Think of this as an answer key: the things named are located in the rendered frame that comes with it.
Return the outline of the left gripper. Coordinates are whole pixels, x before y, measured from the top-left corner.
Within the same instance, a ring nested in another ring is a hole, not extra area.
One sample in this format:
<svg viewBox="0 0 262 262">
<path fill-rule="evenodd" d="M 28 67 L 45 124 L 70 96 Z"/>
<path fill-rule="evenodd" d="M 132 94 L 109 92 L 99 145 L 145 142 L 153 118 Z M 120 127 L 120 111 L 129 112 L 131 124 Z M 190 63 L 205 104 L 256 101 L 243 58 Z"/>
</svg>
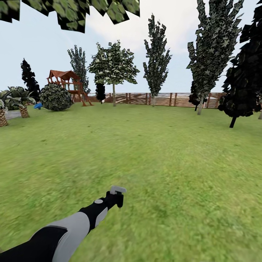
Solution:
<svg viewBox="0 0 262 262">
<path fill-rule="evenodd" d="M 106 197 L 109 197 L 112 199 L 112 206 L 114 206 L 115 204 L 117 205 L 122 205 L 123 203 L 123 195 L 121 193 L 116 193 L 116 194 L 110 194 L 110 191 L 106 192 Z"/>
</svg>

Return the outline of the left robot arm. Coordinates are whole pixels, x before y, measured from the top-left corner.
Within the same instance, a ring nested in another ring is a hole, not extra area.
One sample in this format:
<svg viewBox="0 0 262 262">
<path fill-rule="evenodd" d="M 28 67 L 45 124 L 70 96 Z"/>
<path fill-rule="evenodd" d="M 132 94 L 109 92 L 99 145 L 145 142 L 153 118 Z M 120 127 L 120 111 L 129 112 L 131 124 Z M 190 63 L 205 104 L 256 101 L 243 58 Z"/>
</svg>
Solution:
<svg viewBox="0 0 262 262">
<path fill-rule="evenodd" d="M 122 205 L 126 188 L 112 185 L 106 198 L 95 200 L 78 212 L 38 230 L 32 238 L 0 253 L 0 262 L 68 262 L 83 239 L 114 206 Z"/>
</svg>

